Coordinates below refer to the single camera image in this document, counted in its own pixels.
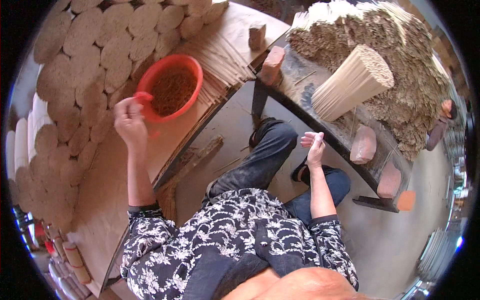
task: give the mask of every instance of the hand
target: hand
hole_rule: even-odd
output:
[[[310,147],[307,155],[307,166],[310,170],[322,167],[322,154],[324,153],[324,133],[306,132],[300,142],[303,148]]]
[[[147,128],[140,110],[143,105],[138,104],[136,98],[125,98],[114,107],[115,129],[121,136],[129,153],[144,156],[147,145]]]

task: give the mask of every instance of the floral blouse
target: floral blouse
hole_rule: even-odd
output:
[[[283,277],[303,267],[342,274],[358,290],[336,215],[308,228],[267,191],[242,189],[204,200],[180,228],[158,205],[129,211],[121,275],[140,299],[221,299],[267,267]]]

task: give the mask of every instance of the dark jeans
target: dark jeans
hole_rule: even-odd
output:
[[[234,169],[222,174],[211,186],[208,198],[212,199],[224,192],[245,188],[266,190],[268,185],[297,145],[298,134],[288,123],[266,124],[255,135],[259,144]],[[325,180],[335,206],[342,202],[350,191],[350,179],[337,168],[323,165]],[[303,180],[310,185],[310,178]],[[312,219],[310,214],[310,189],[284,204],[285,208],[306,225]]]

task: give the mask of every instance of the wooden table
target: wooden table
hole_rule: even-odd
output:
[[[266,23],[265,44],[259,51],[248,47],[250,23]],[[230,3],[220,20],[210,24],[225,37],[252,66],[262,63],[265,51],[289,26],[254,9]],[[147,171],[158,186],[168,167],[195,138],[226,100],[216,105],[195,104],[182,116],[161,124],[147,124],[160,135],[148,142]],[[100,144],[92,168],[80,183],[80,199],[75,209],[73,231],[68,239],[77,244],[92,277],[89,289],[98,296],[105,288],[116,255],[122,251],[127,232],[127,149],[112,128]]]
[[[257,118],[261,116],[268,96],[278,101],[314,131],[324,132],[325,141],[350,163],[375,192],[384,166],[391,161],[402,175],[396,196],[393,199],[360,196],[353,202],[398,213],[396,200],[408,187],[413,163],[407,161],[398,150],[397,141],[390,130],[381,122],[372,119],[363,105],[333,122],[321,120],[312,108],[312,94],[330,77],[331,72],[300,56],[289,45],[285,47],[285,53],[281,66],[283,81],[280,85],[272,87],[263,84],[259,79],[255,81],[252,115]],[[350,149],[358,124],[372,128],[377,137],[375,156],[365,165],[356,165],[350,161]]]

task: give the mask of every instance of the red brick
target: red brick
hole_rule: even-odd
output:
[[[254,22],[248,31],[248,46],[252,50],[260,50],[265,42],[266,24]]]
[[[280,67],[282,66],[283,58],[285,57],[285,50],[282,47],[274,46],[272,51],[268,54],[262,65],[260,72],[260,79],[266,85],[272,85],[275,81]]]
[[[412,210],[415,204],[415,191],[403,191],[398,197],[396,207],[398,210],[409,211]]]
[[[401,179],[402,174],[394,164],[389,161],[382,170],[380,183],[377,187],[377,195],[381,198],[394,198],[400,186]]]
[[[357,165],[363,165],[372,160],[377,150],[377,139],[372,128],[360,124],[355,133],[350,160]]]

